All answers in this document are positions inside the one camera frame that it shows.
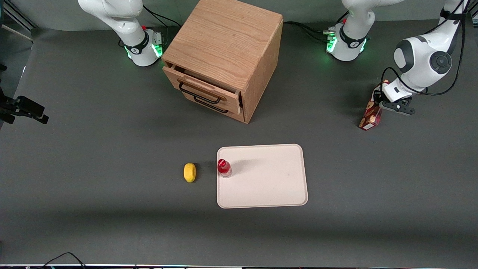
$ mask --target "drawer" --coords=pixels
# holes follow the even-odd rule
[[[241,115],[239,92],[232,93],[216,87],[176,70],[175,66],[164,66],[163,71],[173,84],[173,87],[182,91],[189,100],[223,114],[233,113]]]
[[[194,97],[193,97],[192,95],[185,94],[184,96],[186,97],[186,99],[188,99],[188,100],[190,100],[190,101],[192,101],[192,102],[197,103],[197,101],[194,99]],[[202,106],[205,106],[205,107],[207,107],[207,108],[209,108],[209,109],[212,109],[212,110],[217,111],[216,109],[214,109],[214,108],[212,108],[212,107],[210,107],[210,106],[206,106],[206,105],[203,105],[203,104],[201,104],[201,103],[199,103],[199,104],[202,105]],[[231,117],[231,118],[233,118],[233,119],[235,119],[235,120],[244,122],[244,114],[243,114],[242,108],[240,108],[239,114],[232,113],[231,111],[228,111],[228,112],[225,112],[225,113],[224,113],[224,111],[222,111],[221,114],[226,115],[226,116],[228,116],[228,117]]]

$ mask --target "red box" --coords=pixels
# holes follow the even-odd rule
[[[383,83],[390,84],[388,80],[384,80]],[[379,125],[380,123],[380,118],[382,116],[382,108],[379,106],[379,103],[374,98],[375,92],[378,90],[380,90],[380,84],[375,87],[372,92],[372,97],[367,103],[367,108],[358,126],[362,130],[368,131],[373,127]]]

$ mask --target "wall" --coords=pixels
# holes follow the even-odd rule
[[[339,0],[241,0],[284,15],[286,21],[335,21],[345,12]],[[12,0],[41,28],[80,31],[108,27],[83,12],[76,0]],[[143,0],[150,10],[183,23],[198,0]],[[444,0],[405,0],[402,3],[374,9],[379,21],[437,19]],[[141,24],[158,25],[146,11],[138,17]]]

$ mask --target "yellow sponge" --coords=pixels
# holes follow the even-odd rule
[[[184,166],[184,179],[189,183],[196,179],[196,166],[193,163]]]

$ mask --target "red bottle cap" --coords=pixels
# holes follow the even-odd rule
[[[217,162],[217,170],[219,173],[227,173],[229,169],[231,169],[231,165],[225,159],[220,159]]]

